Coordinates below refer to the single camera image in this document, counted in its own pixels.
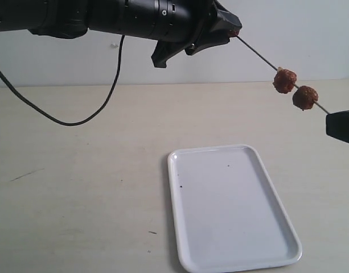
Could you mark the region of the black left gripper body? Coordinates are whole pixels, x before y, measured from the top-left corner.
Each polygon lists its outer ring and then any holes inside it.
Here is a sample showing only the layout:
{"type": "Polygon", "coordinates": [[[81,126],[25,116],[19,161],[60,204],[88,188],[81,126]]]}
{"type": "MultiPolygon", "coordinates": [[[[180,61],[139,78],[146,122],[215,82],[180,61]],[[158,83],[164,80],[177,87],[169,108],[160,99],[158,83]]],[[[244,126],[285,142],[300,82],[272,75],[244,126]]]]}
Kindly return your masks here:
{"type": "Polygon", "coordinates": [[[215,10],[213,1],[170,1],[170,18],[166,32],[158,38],[151,56],[154,67],[166,68],[167,61],[185,51],[202,36],[211,32],[215,10]]]}

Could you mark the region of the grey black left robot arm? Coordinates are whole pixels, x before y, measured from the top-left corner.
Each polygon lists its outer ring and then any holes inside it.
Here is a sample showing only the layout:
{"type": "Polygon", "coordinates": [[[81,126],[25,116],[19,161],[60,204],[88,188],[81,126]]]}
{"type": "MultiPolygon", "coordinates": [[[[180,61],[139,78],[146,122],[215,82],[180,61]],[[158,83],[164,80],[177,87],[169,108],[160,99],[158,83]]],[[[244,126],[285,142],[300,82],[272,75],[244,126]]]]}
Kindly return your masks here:
{"type": "Polygon", "coordinates": [[[93,30],[155,40],[156,68],[181,51],[192,56],[227,44],[241,29],[239,18],[218,1],[0,0],[0,32],[75,39],[93,30]]]}

